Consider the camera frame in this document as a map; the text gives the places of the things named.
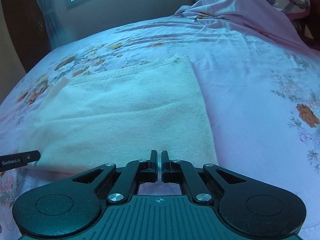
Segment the cream knit sweater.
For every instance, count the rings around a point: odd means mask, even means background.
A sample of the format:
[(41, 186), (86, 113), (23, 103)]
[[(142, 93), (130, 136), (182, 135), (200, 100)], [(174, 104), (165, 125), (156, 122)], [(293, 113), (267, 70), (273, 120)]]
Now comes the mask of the cream knit sweater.
[(217, 163), (204, 99), (187, 56), (174, 55), (50, 87), (22, 137), (31, 168), (77, 174), (167, 151), (200, 167)]

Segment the floral pink bed sheet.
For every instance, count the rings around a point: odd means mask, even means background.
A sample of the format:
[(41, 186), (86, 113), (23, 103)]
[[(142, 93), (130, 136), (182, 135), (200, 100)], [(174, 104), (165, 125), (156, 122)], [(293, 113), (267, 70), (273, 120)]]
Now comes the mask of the floral pink bed sheet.
[[(1, 155), (19, 153), (50, 87), (174, 55), (197, 78), (217, 165), (286, 189), (306, 205), (303, 239), (319, 239), (319, 57), (218, 20), (169, 16), (108, 29), (47, 54), (1, 104)], [(18, 239), (23, 193), (73, 174), (26, 167), (1, 173), (1, 239)]]

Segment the dark wooden door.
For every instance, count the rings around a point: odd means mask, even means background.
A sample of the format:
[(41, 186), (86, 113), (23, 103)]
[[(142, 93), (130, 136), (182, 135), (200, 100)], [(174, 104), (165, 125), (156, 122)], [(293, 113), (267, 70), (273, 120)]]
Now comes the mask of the dark wooden door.
[(36, 0), (1, 0), (5, 22), (25, 72), (52, 51)]

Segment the left grey curtain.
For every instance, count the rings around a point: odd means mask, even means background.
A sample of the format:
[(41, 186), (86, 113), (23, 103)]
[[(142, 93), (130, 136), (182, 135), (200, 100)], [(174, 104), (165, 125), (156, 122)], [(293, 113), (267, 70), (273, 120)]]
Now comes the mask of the left grey curtain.
[(52, 50), (67, 43), (67, 36), (56, 15), (54, 0), (36, 0), (44, 18), (46, 31)]

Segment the pink blanket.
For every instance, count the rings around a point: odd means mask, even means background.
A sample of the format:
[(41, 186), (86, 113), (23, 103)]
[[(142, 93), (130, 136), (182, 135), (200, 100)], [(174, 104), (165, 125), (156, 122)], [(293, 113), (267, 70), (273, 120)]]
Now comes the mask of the pink blanket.
[(266, 0), (199, 0), (181, 6), (174, 15), (199, 21), (226, 21), (297, 53), (319, 57), (319, 51), (303, 42), (289, 18)]

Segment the red white headboard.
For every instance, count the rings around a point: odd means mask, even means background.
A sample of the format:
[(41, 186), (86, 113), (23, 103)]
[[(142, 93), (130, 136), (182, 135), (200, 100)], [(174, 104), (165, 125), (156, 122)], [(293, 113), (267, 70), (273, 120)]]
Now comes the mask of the red white headboard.
[(319, 0), (295, 0), (302, 8), (291, 12), (300, 38), (312, 49), (319, 51)]

